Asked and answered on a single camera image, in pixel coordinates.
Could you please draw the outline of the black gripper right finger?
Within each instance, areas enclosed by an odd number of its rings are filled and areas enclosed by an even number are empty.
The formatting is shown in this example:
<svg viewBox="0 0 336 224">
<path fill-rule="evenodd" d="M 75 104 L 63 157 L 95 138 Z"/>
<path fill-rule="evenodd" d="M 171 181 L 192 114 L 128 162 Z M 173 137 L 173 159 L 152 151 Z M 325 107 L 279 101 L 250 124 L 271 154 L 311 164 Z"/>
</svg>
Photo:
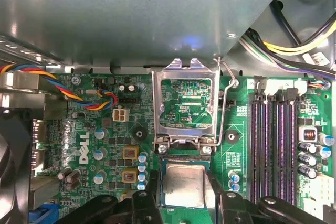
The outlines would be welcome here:
<svg viewBox="0 0 336 224">
<path fill-rule="evenodd" d="M 225 191 L 210 171 L 205 173 L 205 187 L 205 205 L 213 223 L 324 223 L 274 196 L 253 204 L 238 193 Z"/>
</svg>

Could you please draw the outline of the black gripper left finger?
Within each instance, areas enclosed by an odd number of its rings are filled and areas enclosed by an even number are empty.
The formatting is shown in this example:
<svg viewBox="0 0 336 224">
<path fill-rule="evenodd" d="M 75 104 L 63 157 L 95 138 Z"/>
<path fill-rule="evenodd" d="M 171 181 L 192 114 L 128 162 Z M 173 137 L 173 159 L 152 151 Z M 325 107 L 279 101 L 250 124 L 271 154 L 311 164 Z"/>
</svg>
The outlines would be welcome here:
<svg viewBox="0 0 336 224">
<path fill-rule="evenodd" d="M 99 195 L 77 208 L 57 223 L 162 223 L 157 207 L 160 172 L 150 171 L 145 190 L 119 202 L 110 195 Z"/>
</svg>

